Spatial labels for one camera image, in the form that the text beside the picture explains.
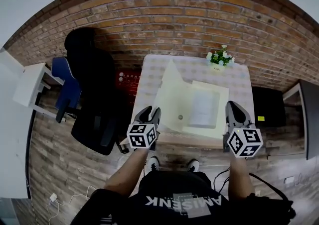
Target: black box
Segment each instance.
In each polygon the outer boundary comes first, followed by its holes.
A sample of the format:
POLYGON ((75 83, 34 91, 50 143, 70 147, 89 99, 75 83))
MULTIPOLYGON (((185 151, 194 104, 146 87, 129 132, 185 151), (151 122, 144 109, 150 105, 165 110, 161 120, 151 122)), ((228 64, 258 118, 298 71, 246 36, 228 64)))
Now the black box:
POLYGON ((252 87, 256 127, 286 126, 286 113, 281 91, 252 87))

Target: black office chair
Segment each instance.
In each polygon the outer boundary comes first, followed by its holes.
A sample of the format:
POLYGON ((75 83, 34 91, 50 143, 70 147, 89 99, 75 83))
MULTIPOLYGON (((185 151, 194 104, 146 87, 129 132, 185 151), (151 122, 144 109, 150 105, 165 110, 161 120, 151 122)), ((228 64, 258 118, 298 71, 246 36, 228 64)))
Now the black office chair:
MULTIPOLYGON (((76 116, 71 134, 80 143, 104 155, 109 155, 118 136, 125 134, 130 118, 126 114, 125 95, 115 88, 115 67, 112 56, 95 48, 94 29, 71 31, 64 42, 72 75, 82 89, 83 105, 71 110, 76 116)), ((64 104, 61 113, 68 112, 64 104)))

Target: red brick wall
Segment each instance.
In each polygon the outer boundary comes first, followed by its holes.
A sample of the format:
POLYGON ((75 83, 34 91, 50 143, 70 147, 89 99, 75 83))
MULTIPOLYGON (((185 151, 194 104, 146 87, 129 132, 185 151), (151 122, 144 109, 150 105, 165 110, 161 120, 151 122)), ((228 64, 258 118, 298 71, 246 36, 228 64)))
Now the red brick wall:
POLYGON ((83 26, 97 28, 96 45, 120 68, 140 67, 150 53, 205 57, 227 44, 255 86, 319 84, 318 23, 288 0, 56 0, 5 48, 23 65, 50 65, 83 26))

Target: white sneaker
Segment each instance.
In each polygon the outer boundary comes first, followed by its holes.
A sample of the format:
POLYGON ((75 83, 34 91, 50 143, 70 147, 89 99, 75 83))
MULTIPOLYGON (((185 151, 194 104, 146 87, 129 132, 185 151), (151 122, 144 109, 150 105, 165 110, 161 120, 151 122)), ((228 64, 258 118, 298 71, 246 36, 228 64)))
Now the white sneaker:
POLYGON ((188 172, 197 172, 199 169, 199 161, 197 159, 192 159, 188 164, 188 172))
POLYGON ((156 156, 153 156, 152 158, 149 159, 148 168, 151 171, 158 171, 159 170, 160 163, 159 163, 159 159, 156 156))

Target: black and white cube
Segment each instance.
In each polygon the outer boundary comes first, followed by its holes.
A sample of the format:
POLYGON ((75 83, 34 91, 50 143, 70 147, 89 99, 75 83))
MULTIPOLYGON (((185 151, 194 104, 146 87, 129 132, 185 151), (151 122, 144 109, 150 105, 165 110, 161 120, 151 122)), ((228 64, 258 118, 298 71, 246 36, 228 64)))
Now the black and white cube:
POLYGON ((263 140, 258 128, 234 128, 227 143, 237 158, 254 157, 263 140))
POLYGON ((131 148, 149 148, 156 140, 154 124, 130 124, 127 132, 131 148))

